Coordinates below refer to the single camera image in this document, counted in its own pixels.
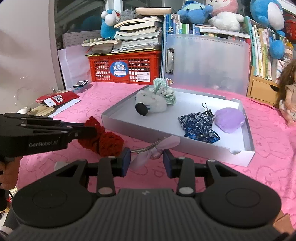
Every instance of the blue plush toy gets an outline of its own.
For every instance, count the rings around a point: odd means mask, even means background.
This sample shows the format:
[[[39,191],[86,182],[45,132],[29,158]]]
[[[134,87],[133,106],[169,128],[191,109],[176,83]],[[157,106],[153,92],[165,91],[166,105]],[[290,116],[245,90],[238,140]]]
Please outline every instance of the blue plush toy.
[[[250,10],[256,22],[264,27],[273,27],[278,34],[285,36],[281,31],[284,28],[283,9],[277,0],[251,0]],[[272,58],[281,59],[285,47],[281,40],[275,40],[270,44],[269,50]]]
[[[194,1],[186,1],[183,7],[177,12],[184,21],[194,24],[203,24],[213,11],[211,5],[203,5]]]
[[[120,13],[116,10],[109,9],[102,12],[102,25],[101,25],[101,37],[114,39],[118,28],[114,28],[114,25],[119,21]]]

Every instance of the red knitted yarn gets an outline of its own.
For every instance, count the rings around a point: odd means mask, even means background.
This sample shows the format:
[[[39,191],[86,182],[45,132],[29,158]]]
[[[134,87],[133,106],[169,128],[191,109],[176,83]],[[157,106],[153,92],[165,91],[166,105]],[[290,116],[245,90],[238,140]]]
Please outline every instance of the red knitted yarn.
[[[123,147],[123,139],[112,133],[105,132],[99,141],[99,153],[101,157],[119,156]]]
[[[101,124],[93,116],[91,116],[84,125],[94,126],[97,130],[97,136],[91,139],[79,139],[79,144],[86,149],[90,149],[93,152],[99,153],[98,143],[101,135],[105,132],[105,128],[101,126]]]
[[[85,126],[94,126],[97,130],[97,136],[91,139],[79,139],[79,144],[90,149],[101,157],[119,156],[123,148],[123,139],[112,133],[105,132],[105,128],[91,116],[84,124]]]

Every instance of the pink tablecloth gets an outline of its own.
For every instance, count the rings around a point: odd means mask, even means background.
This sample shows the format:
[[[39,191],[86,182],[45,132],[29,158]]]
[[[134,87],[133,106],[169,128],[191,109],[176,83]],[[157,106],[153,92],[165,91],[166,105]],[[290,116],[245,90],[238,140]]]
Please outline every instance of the pink tablecloth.
[[[67,122],[85,122],[94,116],[101,123],[101,113],[122,98],[133,93],[142,85],[121,83],[92,83],[90,89],[79,93],[81,102],[61,112],[55,118]],[[296,228],[296,128],[288,128],[279,112],[267,105],[256,103],[246,97],[227,94],[229,98],[240,98],[251,127],[256,154],[248,167],[229,165],[230,167],[273,188],[280,195],[282,210],[291,215],[292,225]],[[125,146],[136,149],[147,143],[123,136]],[[172,151],[175,156],[187,156],[195,162],[204,159]],[[97,162],[100,157],[77,142],[72,141],[68,149],[26,156],[21,160],[17,183],[22,188],[39,178],[53,172],[56,161],[73,162],[79,158]],[[202,191],[204,183],[197,178],[197,190]],[[151,160],[137,172],[128,171],[125,178],[115,178],[117,189],[120,188],[176,188],[177,180],[166,176],[162,160]],[[95,177],[92,177],[89,190],[95,190]]]

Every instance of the gray plush toy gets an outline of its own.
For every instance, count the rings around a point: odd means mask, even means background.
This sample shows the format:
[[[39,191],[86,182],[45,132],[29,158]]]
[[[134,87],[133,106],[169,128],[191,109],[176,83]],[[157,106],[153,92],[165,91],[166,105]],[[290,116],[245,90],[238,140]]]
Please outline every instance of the gray plush toy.
[[[123,22],[125,20],[130,20],[130,19],[135,19],[135,18],[142,18],[142,15],[139,15],[136,13],[136,11],[132,11],[132,10],[124,10],[119,17],[119,22]]]

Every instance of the white box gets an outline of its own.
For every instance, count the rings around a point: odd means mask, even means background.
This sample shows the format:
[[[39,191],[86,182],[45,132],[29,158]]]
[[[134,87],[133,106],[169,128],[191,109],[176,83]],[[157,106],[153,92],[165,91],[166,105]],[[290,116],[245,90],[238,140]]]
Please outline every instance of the white box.
[[[177,119],[186,114],[204,112],[203,102],[207,104],[213,114],[225,107],[236,108],[244,113],[240,100],[226,100],[222,96],[197,91],[176,88],[172,88],[172,90],[176,94],[176,104],[168,106],[165,112],[149,113],[147,116],[141,116],[136,112],[135,95],[138,91],[132,93],[101,114],[104,127],[148,143],[170,135],[180,136],[181,142],[173,150],[229,164],[248,166],[255,150],[247,119],[245,124],[232,134],[224,133],[213,124],[212,129],[221,138],[220,141],[213,144],[184,137],[185,132]]]

